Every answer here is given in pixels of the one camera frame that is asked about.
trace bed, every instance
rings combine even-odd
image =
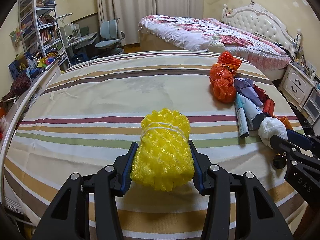
[[[235,174],[252,171],[291,223],[305,202],[284,181],[285,170],[272,168],[275,153],[257,131],[240,139],[234,104],[222,104],[210,93],[209,70],[218,57],[183,50],[140,52],[92,60],[65,71],[33,104],[10,146],[2,148],[2,203],[19,208],[37,225],[70,174],[94,174],[113,163],[132,141],[139,143],[144,116],[167,107],[188,117],[190,139],[212,163]],[[303,133],[288,103],[261,71],[243,60],[237,75],[253,79],[275,101],[275,114],[288,116],[294,129]],[[95,239],[94,195],[89,200]],[[231,203],[232,235],[234,195]],[[116,204],[125,239],[186,239],[201,235],[208,197],[200,196],[192,181],[169,193],[133,182]]]
[[[211,46],[219,41],[225,50],[247,59],[270,80],[283,77],[290,58],[273,43],[292,51],[294,39],[276,16],[254,4],[233,9],[221,20],[226,24],[213,18],[144,17],[139,23],[141,49],[221,52],[220,47]]]

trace green stripe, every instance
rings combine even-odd
[[[106,147],[106,148],[120,148],[128,149],[132,141],[125,140],[103,140],[103,139],[83,139],[83,138],[65,138],[65,137],[54,137],[34,133],[20,133],[16,132],[16,136],[37,139],[44,142],[52,142],[59,144],[68,145],[82,145],[92,147]],[[236,138],[222,138],[222,139],[207,139],[207,140],[193,140],[193,143],[197,148],[212,148],[212,147],[224,147],[231,145],[245,145],[251,143],[261,142],[259,136],[251,136],[245,139],[239,137]]]
[[[16,132],[15,135],[19,137],[37,139],[44,142],[69,144],[69,145],[93,146],[93,147],[105,147],[105,148],[129,149],[132,143],[131,141],[123,141],[123,140],[65,138],[65,137],[54,137],[54,136],[46,136],[42,134],[19,133],[19,132]]]
[[[208,139],[208,140],[193,140],[197,148],[211,148],[211,147],[224,147],[231,145],[246,145],[250,143],[261,142],[259,136],[250,136],[245,139],[240,137],[236,138],[223,138],[223,139]]]
[[[301,133],[301,134],[305,135],[305,133],[304,133],[304,130],[303,130],[303,129],[301,129],[301,130],[296,130],[295,132],[298,132],[298,133]]]

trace yellow foam net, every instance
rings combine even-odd
[[[178,111],[153,111],[142,121],[140,146],[134,156],[131,179],[156,190],[171,191],[194,174],[188,144],[190,123]]]

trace blue office chair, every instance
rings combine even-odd
[[[124,53],[124,50],[119,48],[119,46],[121,46],[121,41],[125,38],[125,35],[123,32],[120,32],[122,38],[118,39],[118,20],[119,18],[116,18],[114,20],[105,21],[103,24],[101,24],[100,35],[106,40],[100,41],[95,45],[95,47],[98,49],[107,49],[107,51],[102,54],[103,57]]]

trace metal screw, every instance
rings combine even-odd
[[[104,168],[107,172],[113,171],[115,168],[112,165],[108,165],[107,167]]]
[[[210,166],[210,170],[212,170],[212,171],[218,171],[219,169],[220,169],[219,166],[216,165],[216,164],[212,164],[212,165]]]
[[[253,175],[252,172],[247,172],[247,173],[245,174],[245,176],[246,176],[247,178],[249,178],[249,179],[252,179],[252,178],[254,177],[254,175]]]
[[[79,174],[78,173],[74,173],[70,176],[71,179],[78,179],[79,178]]]

